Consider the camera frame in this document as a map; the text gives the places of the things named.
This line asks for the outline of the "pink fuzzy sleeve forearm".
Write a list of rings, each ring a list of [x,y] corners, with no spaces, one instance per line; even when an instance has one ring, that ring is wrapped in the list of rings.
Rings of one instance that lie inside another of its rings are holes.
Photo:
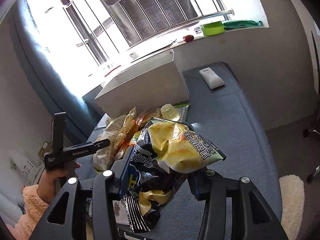
[[[28,240],[37,226],[42,215],[49,206],[37,194],[38,185],[25,187],[23,200],[25,203],[25,214],[23,214],[14,227],[7,225],[7,228],[15,239]]]

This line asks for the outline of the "left hand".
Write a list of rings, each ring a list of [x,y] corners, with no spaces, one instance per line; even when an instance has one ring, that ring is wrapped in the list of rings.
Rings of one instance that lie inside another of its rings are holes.
[[[37,194],[47,204],[55,198],[55,181],[69,174],[65,168],[44,170],[38,183]]]

